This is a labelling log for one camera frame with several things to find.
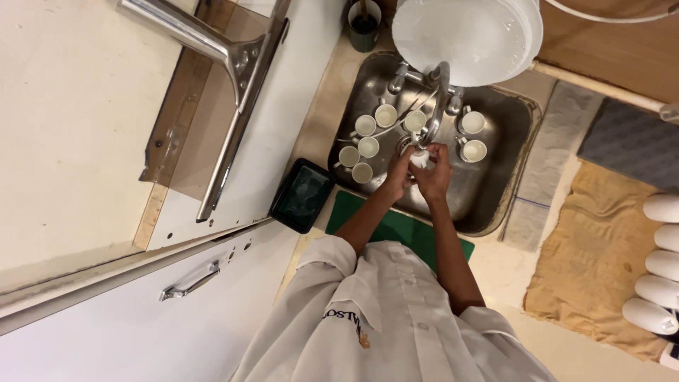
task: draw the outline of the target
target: beige towel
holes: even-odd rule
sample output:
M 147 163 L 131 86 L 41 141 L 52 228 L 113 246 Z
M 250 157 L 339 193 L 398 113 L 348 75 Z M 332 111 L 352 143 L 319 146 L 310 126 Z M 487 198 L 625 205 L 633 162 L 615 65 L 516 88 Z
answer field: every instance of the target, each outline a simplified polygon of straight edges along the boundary
M 646 273 L 661 225 L 644 216 L 655 187 L 590 162 L 572 183 L 559 222 L 543 244 L 524 309 L 538 319 L 618 347 L 642 360 L 660 358 L 666 342 L 623 318 L 623 303 Z

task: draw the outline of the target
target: white shirt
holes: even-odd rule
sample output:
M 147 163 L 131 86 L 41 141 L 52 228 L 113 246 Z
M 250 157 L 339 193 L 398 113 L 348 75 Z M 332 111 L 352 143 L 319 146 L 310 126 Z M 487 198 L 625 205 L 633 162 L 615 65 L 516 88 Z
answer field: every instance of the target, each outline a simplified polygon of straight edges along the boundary
M 457 317 L 431 269 L 394 241 L 356 258 L 313 241 L 233 381 L 555 381 L 488 308 Z

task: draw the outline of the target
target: white plate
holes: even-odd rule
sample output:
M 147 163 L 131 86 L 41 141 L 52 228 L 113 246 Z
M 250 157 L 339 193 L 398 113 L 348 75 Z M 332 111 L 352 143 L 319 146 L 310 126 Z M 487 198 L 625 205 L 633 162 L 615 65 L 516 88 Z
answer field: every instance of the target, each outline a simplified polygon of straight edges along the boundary
M 483 86 L 530 65 L 542 43 L 533 1 L 407 0 L 392 26 L 403 58 L 422 73 L 450 64 L 450 84 Z

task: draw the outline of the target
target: black tray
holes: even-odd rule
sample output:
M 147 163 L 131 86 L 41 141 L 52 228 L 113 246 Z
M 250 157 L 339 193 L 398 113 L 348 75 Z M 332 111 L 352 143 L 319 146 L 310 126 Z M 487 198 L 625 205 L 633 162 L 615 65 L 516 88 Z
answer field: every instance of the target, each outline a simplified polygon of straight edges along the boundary
M 269 212 L 293 230 L 307 233 L 335 183 L 335 176 L 327 170 L 304 158 L 297 159 L 278 188 Z

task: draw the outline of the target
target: hand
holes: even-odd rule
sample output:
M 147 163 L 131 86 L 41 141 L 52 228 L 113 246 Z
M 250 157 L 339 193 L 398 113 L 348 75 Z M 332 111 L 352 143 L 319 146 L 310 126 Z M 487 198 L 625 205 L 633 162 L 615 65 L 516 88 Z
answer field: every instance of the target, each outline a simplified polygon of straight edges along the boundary
M 409 163 L 408 169 L 415 176 L 420 193 L 428 205 L 436 201 L 445 202 L 445 193 L 450 185 L 450 177 L 453 175 L 453 166 L 448 161 L 448 146 L 442 143 L 432 143 L 426 148 L 434 156 L 429 160 L 436 163 L 433 169 L 421 169 Z
M 386 194 L 386 197 L 391 198 L 395 202 L 403 197 L 403 189 L 415 184 L 415 180 L 411 179 L 408 172 L 408 163 L 410 163 L 410 156 L 415 152 L 414 146 L 408 146 L 399 156 L 394 154 L 389 161 L 389 168 L 386 172 L 386 179 L 378 190 Z

